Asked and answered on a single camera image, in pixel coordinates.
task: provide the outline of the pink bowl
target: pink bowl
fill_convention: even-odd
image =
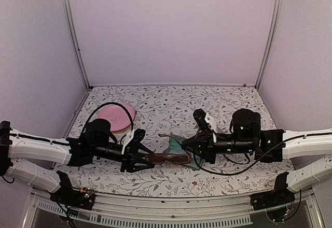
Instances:
[[[135,118],[135,110],[133,107],[127,104],[122,104],[129,112],[131,118]],[[106,119],[110,122],[110,131],[119,132],[126,129],[130,125],[130,120],[125,112],[120,106],[117,105],[107,105],[98,112],[97,118]]]

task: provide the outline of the sunglasses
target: sunglasses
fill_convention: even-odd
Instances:
[[[151,153],[145,156],[145,160],[153,164],[163,164],[165,160],[173,164],[187,164],[191,162],[191,157],[188,154]]]

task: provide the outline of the leaf pattern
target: leaf pattern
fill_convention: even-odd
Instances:
[[[173,133],[191,137],[196,133],[193,111],[202,108],[217,120],[222,132],[228,132],[234,111],[248,108],[261,114],[262,129],[274,129],[274,123],[254,88],[235,87],[173,87],[126,86],[94,88],[80,111],[70,132],[78,137],[85,120],[95,108],[105,102],[127,103],[137,111],[134,124],[146,130],[143,144],[152,151],[162,152],[169,145],[158,133]],[[116,134],[120,138],[124,133]],[[241,154],[230,159],[246,162]],[[233,173],[247,165],[234,165],[222,156],[215,164],[203,164],[209,170]],[[275,177],[293,170],[290,161],[258,163],[250,170],[236,176],[211,175],[201,170],[165,162],[154,169],[136,173],[120,172],[120,163],[94,158],[90,165],[68,167],[56,165],[55,170],[68,174],[74,187],[95,188],[99,192],[153,197],[218,196],[249,193],[273,188]]]

